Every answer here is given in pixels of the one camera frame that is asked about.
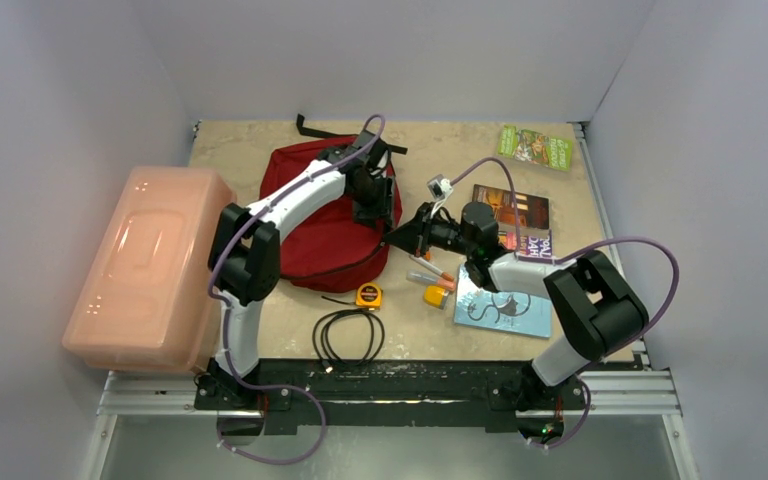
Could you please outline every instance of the black strap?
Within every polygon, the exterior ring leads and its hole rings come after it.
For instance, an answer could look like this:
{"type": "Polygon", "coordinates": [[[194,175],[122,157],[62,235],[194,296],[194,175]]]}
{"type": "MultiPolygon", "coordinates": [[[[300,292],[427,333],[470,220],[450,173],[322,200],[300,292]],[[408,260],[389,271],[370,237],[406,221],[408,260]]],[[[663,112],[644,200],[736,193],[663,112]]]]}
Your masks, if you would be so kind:
{"type": "MultiPolygon", "coordinates": [[[[317,130],[315,128],[305,127],[304,126],[304,115],[301,113],[296,115],[296,129],[299,131],[299,135],[304,135],[305,137],[313,137],[313,138],[334,138],[334,137],[349,137],[351,135],[341,135],[339,133],[332,133],[332,132],[326,132],[325,130],[317,130]]],[[[401,147],[399,145],[390,145],[384,140],[379,140],[380,142],[384,143],[391,152],[398,153],[400,155],[407,155],[408,149],[406,147],[401,147]]]]}

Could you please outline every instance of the pen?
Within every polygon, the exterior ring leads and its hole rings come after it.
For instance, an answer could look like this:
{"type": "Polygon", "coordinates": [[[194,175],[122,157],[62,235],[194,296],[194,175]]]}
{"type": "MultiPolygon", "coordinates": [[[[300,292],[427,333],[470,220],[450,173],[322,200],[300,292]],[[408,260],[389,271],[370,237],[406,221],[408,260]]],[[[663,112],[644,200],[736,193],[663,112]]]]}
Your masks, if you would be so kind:
{"type": "Polygon", "coordinates": [[[444,288],[450,292],[455,291],[454,282],[445,280],[440,277],[435,277],[427,273],[417,272],[416,270],[409,271],[407,274],[407,279],[422,285],[437,285],[438,287],[444,288]]]}
{"type": "Polygon", "coordinates": [[[438,277],[443,277],[445,280],[448,280],[450,282],[453,282],[455,280],[455,277],[453,277],[450,274],[444,272],[442,269],[440,269],[440,267],[434,265],[433,263],[429,262],[428,260],[426,260],[424,258],[421,258],[421,257],[414,257],[413,255],[408,255],[408,256],[411,257],[411,260],[413,260],[414,262],[422,265],[423,267],[425,267],[429,271],[431,271],[434,274],[436,274],[438,277]]]}

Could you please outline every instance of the black metal base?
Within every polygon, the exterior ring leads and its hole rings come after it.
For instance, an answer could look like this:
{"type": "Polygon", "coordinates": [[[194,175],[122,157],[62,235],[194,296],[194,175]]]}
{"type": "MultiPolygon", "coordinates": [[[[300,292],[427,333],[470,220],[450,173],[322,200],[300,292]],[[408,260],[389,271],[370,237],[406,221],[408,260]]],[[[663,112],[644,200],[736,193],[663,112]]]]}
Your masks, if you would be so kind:
{"type": "MultiPolygon", "coordinates": [[[[529,362],[376,360],[326,373],[313,360],[261,359],[246,381],[290,384],[310,391],[322,402],[329,425],[483,427],[488,433],[515,432],[522,427],[517,410],[552,411],[559,395],[565,408],[583,407],[583,397],[573,392],[580,388],[577,380],[535,391],[530,371],[529,362]]],[[[304,395],[281,389],[245,390],[213,361],[197,384],[197,410],[262,410],[268,404],[267,435],[291,435],[299,425],[320,423],[316,407],[304,395]]]]}

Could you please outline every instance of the book cover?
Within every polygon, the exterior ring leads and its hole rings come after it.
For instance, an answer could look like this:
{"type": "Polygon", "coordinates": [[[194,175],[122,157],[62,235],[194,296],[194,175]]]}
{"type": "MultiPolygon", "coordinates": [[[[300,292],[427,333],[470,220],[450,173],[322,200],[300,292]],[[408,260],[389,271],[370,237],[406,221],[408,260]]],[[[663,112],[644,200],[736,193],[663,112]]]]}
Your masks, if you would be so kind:
{"type": "MultiPolygon", "coordinates": [[[[515,193],[519,210],[519,225],[539,230],[549,229],[549,199],[537,195],[515,193]]],[[[511,192],[507,189],[476,184],[472,188],[472,200],[493,207],[493,216],[499,223],[515,225],[515,214],[511,192]]]]}
{"type": "Polygon", "coordinates": [[[572,159],[572,142],[505,125],[499,137],[498,153],[508,158],[567,172],[572,159]]]}
{"type": "Polygon", "coordinates": [[[482,290],[472,283],[461,265],[455,291],[455,324],[549,338],[552,302],[525,293],[482,290]]]}
{"type": "MultiPolygon", "coordinates": [[[[519,253],[528,257],[552,258],[552,231],[546,237],[522,234],[519,253]]],[[[499,243],[509,250],[516,250],[516,232],[499,230],[499,243]]]]}

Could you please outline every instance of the pink plastic container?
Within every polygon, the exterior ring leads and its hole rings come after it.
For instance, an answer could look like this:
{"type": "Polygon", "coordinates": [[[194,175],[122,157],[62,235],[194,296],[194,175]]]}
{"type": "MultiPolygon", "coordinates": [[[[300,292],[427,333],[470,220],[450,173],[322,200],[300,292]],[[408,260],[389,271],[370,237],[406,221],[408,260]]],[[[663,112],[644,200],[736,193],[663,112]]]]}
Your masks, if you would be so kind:
{"type": "Polygon", "coordinates": [[[63,335],[88,365],[199,372],[214,353],[207,257],[234,193],[210,169],[131,172],[63,335]]]}

